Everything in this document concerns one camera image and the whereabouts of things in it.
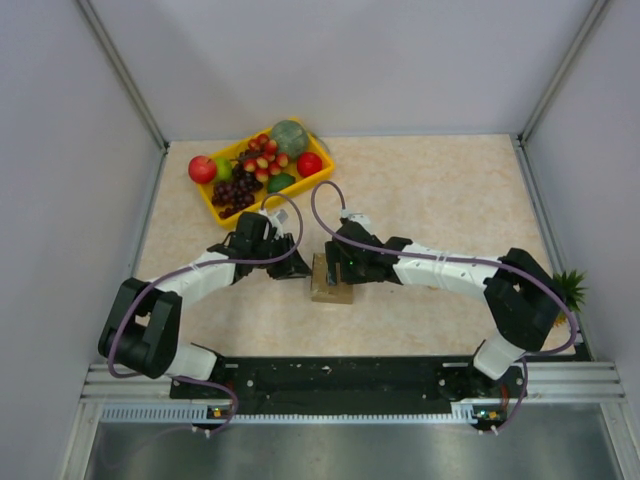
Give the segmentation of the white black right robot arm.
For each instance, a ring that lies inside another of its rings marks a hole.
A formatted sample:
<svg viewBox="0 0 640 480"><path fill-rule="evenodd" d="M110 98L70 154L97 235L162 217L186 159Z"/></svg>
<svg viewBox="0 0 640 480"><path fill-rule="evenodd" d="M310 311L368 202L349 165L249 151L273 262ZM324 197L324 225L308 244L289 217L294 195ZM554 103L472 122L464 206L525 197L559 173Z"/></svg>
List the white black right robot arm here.
<svg viewBox="0 0 640 480"><path fill-rule="evenodd" d="M325 253L331 284L425 286L486 304L496 332L481 343L466 372L469 388L481 396L502 385L511 364L542 350L564 302L557 282L518 248L500 257L450 254L403 237L381 242L361 223L344 219Z"/></svg>

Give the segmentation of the brown cardboard express box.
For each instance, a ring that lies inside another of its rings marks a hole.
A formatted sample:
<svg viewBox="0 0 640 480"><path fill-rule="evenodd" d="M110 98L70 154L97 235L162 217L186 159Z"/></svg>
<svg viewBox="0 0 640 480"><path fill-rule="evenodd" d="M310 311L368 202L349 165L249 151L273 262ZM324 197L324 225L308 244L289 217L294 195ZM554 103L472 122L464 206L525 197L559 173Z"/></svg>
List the brown cardboard express box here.
<svg viewBox="0 0 640 480"><path fill-rule="evenodd" d="M345 283L330 285L327 280L326 255L315 253L312 261L310 298L313 302L351 305L354 301L353 286Z"/></svg>

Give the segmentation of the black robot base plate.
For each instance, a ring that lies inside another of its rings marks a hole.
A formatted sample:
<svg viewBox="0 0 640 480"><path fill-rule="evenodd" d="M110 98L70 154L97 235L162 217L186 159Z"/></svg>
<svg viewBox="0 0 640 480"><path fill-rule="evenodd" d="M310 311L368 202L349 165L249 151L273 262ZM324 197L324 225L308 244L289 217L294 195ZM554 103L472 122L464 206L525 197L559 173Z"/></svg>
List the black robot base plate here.
<svg viewBox="0 0 640 480"><path fill-rule="evenodd" d="M240 413L250 416L444 414L461 400L502 404L517 398L524 385L519 367L492 380L468 356L228 356L209 381L201 386L179 380L170 396L210 401L234 392Z"/></svg>

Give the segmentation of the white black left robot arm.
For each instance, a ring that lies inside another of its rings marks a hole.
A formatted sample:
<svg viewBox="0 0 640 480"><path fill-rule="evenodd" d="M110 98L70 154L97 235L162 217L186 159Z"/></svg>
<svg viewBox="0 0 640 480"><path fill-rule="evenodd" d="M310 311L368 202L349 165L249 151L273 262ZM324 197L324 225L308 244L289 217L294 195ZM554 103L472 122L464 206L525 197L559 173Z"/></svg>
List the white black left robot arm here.
<svg viewBox="0 0 640 480"><path fill-rule="evenodd" d="M125 280L98 341L111 374L189 377L203 395L220 394L227 374L216 366L214 351L180 341L182 313L255 269L264 269L273 280L310 276L299 240L283 230L285 217L284 211L243 213L236 229L195 261L151 281Z"/></svg>

